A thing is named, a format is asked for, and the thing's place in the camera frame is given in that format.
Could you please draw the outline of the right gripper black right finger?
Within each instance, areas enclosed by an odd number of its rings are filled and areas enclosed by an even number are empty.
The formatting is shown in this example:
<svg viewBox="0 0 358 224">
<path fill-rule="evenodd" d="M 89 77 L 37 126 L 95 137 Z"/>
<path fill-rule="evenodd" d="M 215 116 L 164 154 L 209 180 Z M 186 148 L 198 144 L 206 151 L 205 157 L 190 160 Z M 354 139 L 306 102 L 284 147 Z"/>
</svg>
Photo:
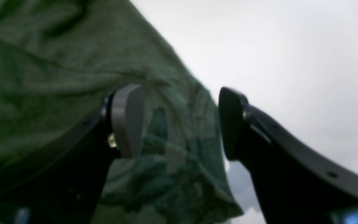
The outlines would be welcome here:
<svg viewBox="0 0 358 224">
<path fill-rule="evenodd" d="M 228 87 L 219 94 L 225 156 L 250 173 L 267 224 L 358 224 L 358 174 L 298 140 Z"/>
</svg>

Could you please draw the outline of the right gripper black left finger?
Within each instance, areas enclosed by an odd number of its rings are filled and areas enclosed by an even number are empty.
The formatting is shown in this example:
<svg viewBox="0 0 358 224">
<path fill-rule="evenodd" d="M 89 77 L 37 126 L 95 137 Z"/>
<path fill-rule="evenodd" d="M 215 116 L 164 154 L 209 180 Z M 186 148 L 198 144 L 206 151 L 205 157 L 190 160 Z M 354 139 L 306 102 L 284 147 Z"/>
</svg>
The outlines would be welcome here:
<svg viewBox="0 0 358 224">
<path fill-rule="evenodd" d="M 89 224 L 114 159 L 142 146 L 145 89 L 126 85 L 48 146 L 0 169 L 0 224 Z"/>
</svg>

